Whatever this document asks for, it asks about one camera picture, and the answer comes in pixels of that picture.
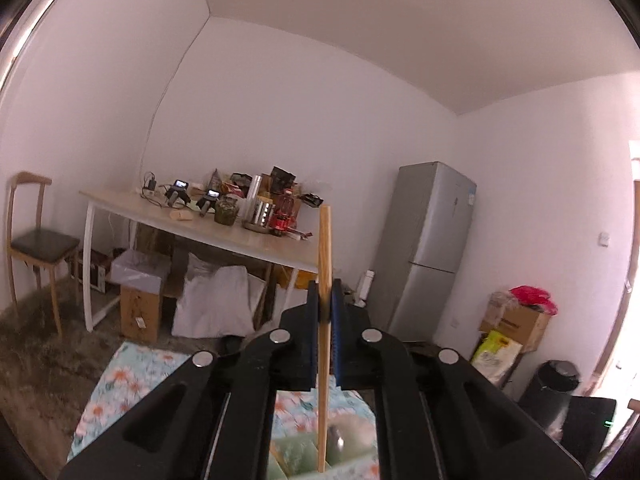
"light switch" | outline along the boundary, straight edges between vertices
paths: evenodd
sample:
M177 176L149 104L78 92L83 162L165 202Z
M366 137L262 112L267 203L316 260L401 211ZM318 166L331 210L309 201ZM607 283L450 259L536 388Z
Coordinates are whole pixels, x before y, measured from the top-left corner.
M600 236L598 236L598 245L600 247L609 247L609 233L600 233Z

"refrigerator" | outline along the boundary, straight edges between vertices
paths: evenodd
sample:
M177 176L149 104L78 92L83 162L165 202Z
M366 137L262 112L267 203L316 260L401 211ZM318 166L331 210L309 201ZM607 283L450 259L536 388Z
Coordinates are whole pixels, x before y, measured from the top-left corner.
M465 249L476 184L441 162L403 166L386 213L367 298L372 325L431 341Z

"long table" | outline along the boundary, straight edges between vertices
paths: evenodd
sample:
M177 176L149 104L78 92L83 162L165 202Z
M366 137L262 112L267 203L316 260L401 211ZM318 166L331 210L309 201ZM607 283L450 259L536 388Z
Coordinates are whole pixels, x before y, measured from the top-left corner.
M133 233L136 231L136 225L142 223L213 247L292 267L293 272L287 287L285 308L289 306L298 271L318 272L318 242L314 238L296 241L289 237L279 238L264 235L244 229L239 222L233 226L225 226L214 222L210 216L201 218L197 214L190 221L173 220L169 217L171 208L152 204L133 191L97 189L82 190L80 194L89 199L84 226L84 257L82 258L84 323L89 332L93 331L94 327L119 301L119 298L114 298L97 312L92 310L91 258L88 255L91 254L94 216L95 210L98 208L131 220L130 229Z

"red plastic bag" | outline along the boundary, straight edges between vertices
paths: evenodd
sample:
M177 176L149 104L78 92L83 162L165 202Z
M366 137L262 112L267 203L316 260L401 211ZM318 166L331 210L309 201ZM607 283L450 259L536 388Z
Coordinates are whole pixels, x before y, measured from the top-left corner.
M558 306L551 301L551 294L549 294L543 288L537 288L536 286L521 285L510 290L520 304L523 305L539 305L550 316L555 316L558 313Z

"floral tablecloth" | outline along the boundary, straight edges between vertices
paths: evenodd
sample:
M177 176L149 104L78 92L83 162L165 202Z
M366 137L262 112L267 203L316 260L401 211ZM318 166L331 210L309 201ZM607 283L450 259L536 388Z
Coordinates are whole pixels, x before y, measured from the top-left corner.
M155 350L134 343L125 342L116 351L98 381L89 403L74 433L68 460L80 453L111 424L129 411L140 399L158 386L190 356ZM318 418L315 408L318 392L278 392L273 413L273 438L294 436L300 432L315 431ZM356 392L342 391L331 379L329 395L329 415L354 414L372 424L375 416L369 406ZM378 475L377 457L371 456L352 465L336 467L323 479L376 480Z

